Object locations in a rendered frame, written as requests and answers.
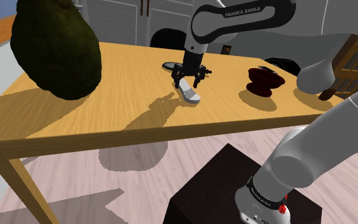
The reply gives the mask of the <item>dark robot stand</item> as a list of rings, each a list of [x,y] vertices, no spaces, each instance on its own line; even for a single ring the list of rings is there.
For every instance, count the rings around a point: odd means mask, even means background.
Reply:
[[[322,208],[232,145],[169,201],[163,224],[322,224]]]

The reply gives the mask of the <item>dark red pedestal bowl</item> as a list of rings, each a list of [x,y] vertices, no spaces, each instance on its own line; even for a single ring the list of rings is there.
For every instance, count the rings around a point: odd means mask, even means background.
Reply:
[[[277,73],[260,68],[250,68],[248,70],[250,83],[246,89],[260,97],[270,97],[272,89],[279,88],[286,81]]]

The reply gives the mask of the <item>black round chair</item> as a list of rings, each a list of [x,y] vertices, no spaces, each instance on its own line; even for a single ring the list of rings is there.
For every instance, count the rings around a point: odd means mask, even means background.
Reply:
[[[295,61],[290,60],[290,59],[268,58],[268,59],[265,59],[265,61],[270,64],[273,64],[274,66],[277,66],[277,67],[279,67],[295,76],[297,76],[299,74],[299,72],[301,71],[301,68],[299,67],[299,65]]]
[[[155,32],[150,47],[185,50],[186,33],[177,29],[163,28]]]

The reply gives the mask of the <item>dark green avocado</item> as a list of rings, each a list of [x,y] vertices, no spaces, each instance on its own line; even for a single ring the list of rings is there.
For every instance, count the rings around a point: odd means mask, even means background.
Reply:
[[[101,81],[99,40],[72,0],[18,0],[10,47],[28,77],[58,98],[83,98]]]

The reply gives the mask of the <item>brown wooden slatted chair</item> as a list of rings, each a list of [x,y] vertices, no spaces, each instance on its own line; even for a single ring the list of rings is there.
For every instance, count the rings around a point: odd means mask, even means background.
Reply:
[[[358,36],[351,34],[332,61],[334,83],[319,95],[322,101],[333,95],[346,99],[358,91]]]

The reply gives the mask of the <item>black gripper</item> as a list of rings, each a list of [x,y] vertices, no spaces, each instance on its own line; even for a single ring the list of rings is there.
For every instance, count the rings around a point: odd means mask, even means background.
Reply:
[[[175,88],[179,88],[180,80],[185,76],[195,77],[193,87],[197,88],[198,84],[205,79],[207,74],[211,74],[212,71],[201,65],[203,54],[193,53],[185,51],[182,65],[175,64],[171,73],[171,77],[174,80]]]

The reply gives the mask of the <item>light wooden table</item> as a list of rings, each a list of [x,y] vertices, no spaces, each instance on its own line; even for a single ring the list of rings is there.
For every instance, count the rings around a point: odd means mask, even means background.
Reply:
[[[305,125],[341,102],[300,92],[295,76],[282,69],[285,82],[271,97],[248,94],[248,71],[264,60],[207,53],[210,74],[192,106],[162,68],[181,61],[182,51],[115,43],[101,43],[100,50],[102,79],[86,97],[59,99],[26,74],[0,96],[0,173],[40,224],[60,223],[23,157]]]

